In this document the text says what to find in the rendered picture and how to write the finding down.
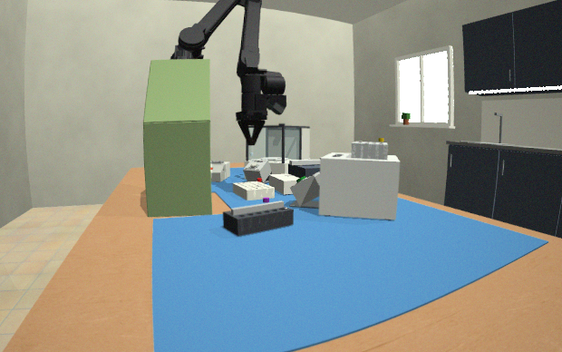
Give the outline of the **white block with rows of round holes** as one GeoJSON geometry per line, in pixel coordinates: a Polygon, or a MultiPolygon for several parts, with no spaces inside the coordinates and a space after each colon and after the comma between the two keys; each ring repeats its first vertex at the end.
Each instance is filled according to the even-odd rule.
{"type": "Polygon", "coordinates": [[[230,176],[230,162],[211,161],[211,181],[222,182],[230,176]]]}

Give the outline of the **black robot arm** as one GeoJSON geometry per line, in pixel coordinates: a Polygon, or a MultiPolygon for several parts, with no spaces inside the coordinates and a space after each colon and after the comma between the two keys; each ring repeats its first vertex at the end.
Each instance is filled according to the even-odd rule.
{"type": "Polygon", "coordinates": [[[241,93],[259,92],[255,93],[255,111],[266,111],[267,108],[280,115],[286,108],[286,95],[282,95],[286,88],[285,78],[281,73],[258,69],[262,0],[219,0],[197,24],[180,31],[179,45],[175,45],[170,59],[203,59],[201,51],[205,49],[204,45],[236,5],[246,6],[239,52],[241,57],[239,55],[237,63],[241,93]]]}

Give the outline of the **blue bench mat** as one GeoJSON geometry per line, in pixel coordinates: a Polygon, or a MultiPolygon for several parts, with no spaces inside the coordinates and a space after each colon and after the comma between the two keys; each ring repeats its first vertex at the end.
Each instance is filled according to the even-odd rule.
{"type": "Polygon", "coordinates": [[[223,215],[153,219],[154,352],[294,352],[425,306],[546,245],[398,198],[396,220],[294,210],[237,236],[223,215]]]}

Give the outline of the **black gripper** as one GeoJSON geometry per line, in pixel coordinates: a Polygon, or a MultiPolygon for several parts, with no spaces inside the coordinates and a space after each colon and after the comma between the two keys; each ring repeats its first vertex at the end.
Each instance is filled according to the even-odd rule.
{"type": "Polygon", "coordinates": [[[248,145],[255,145],[258,135],[260,134],[265,120],[267,120],[267,111],[255,111],[255,93],[241,94],[241,112],[236,112],[237,123],[243,132],[248,145]],[[254,112],[254,115],[253,115],[254,112]],[[245,116],[246,115],[246,116],[245,116]],[[260,119],[260,120],[259,120],[260,119]],[[263,120],[263,121],[261,121],[263,120]],[[252,138],[248,129],[248,125],[254,125],[252,138]],[[258,127],[257,127],[258,126],[258,127]],[[255,137],[254,137],[255,135],[255,137]],[[246,137],[247,136],[247,137],[246,137]],[[254,139],[253,139],[254,138],[254,139]],[[253,140],[253,141],[252,141],[253,140]]]}

